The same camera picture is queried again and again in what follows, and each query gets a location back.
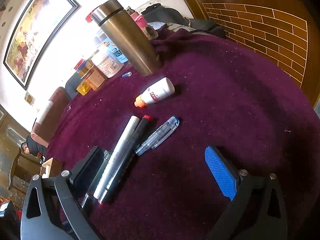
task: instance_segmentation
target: pen clip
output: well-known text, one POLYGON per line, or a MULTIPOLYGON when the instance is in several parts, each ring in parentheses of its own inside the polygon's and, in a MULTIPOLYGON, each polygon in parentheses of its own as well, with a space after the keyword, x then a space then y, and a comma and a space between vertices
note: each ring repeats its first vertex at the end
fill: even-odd
POLYGON ((167 139, 174 132, 174 130, 176 130, 176 128, 179 126, 179 119, 177 117, 175 117, 175 119, 177 122, 174 124, 174 127, 171 128, 160 140, 156 141, 156 143, 151 147, 151 149, 157 148, 165 139, 167 139))

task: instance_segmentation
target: gold thermos bottle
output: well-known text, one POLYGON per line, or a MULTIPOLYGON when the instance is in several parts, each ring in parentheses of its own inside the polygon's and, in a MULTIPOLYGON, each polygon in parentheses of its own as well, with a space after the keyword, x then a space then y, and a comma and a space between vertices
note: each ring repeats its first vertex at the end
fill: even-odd
POLYGON ((100 5, 91 18, 142 75, 152 75, 161 68, 159 54, 117 0, 100 5))

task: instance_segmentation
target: brown sofa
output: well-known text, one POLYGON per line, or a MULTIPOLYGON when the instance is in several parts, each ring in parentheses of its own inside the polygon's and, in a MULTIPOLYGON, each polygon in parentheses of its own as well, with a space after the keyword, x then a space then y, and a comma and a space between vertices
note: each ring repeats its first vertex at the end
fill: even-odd
POLYGON ((47 104, 39 111, 31 131, 33 140, 48 147, 60 121, 60 117, 69 102, 70 98, 65 88, 58 87, 47 104))

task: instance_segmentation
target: red label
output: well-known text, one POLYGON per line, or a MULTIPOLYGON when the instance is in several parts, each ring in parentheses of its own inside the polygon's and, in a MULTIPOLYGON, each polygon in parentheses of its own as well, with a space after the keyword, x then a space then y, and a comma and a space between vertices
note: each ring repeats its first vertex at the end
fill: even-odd
POLYGON ((152 99, 156 102, 159 102, 160 100, 155 96, 155 94, 153 92, 150 93, 152 99))

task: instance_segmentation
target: white bottle with orange cap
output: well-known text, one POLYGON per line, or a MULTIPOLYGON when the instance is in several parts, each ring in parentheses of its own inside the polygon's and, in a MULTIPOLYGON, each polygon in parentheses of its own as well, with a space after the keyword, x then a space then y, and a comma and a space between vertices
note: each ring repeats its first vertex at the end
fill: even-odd
POLYGON ((156 103, 174 93, 174 86, 169 78, 163 78, 148 87, 141 95, 136 98, 136 107, 145 107, 156 103))

